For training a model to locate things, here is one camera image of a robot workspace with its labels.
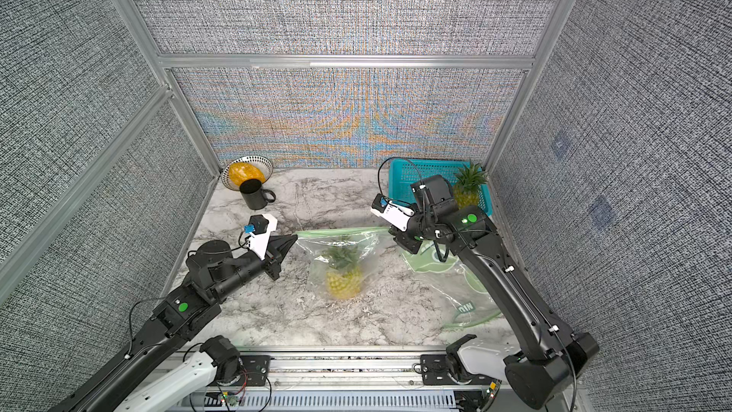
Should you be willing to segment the clear green zip-top bag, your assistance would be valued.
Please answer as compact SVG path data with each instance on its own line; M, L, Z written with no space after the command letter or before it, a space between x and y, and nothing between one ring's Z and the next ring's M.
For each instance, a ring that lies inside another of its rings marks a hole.
M435 246L427 242L417 255L401 255L416 278L434 291L431 301L440 309L443 330L477 327L502 316L475 274L455 257L440 262Z

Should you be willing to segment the yellow pineapple with green crown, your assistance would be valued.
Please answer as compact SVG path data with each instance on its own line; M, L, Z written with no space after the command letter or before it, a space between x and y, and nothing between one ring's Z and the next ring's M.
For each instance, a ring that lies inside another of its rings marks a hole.
M459 208L478 206L480 191L487 182L487 175L480 164L470 162L455 173L454 196Z

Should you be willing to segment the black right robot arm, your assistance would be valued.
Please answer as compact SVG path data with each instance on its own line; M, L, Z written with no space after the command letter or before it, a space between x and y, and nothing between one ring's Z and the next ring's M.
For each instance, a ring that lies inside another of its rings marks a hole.
M415 203L407 205L378 194L373 213L390 223L390 234L406 252L415 255L423 242L430 241L441 261L449 255L457 257L493 299L520 347L498 368L476 336L466 336L447 349L454 380L462 383L484 375L506 381L535 410L543 409L567 387L575 387L600 350L595 338L574 331L550 308L508 253L495 223L476 205L459 207L444 177L433 175L411 188Z

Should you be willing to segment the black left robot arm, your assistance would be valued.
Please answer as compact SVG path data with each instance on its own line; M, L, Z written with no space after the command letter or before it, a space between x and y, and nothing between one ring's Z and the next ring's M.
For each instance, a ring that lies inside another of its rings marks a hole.
M183 282L157 301L152 315L121 349L84 385L53 411L112 411L162 362L192 341L221 313L224 301L265 273L277 280L296 235L272 236L264 257L248 250L239 257L224 240L210 240L186 260Z

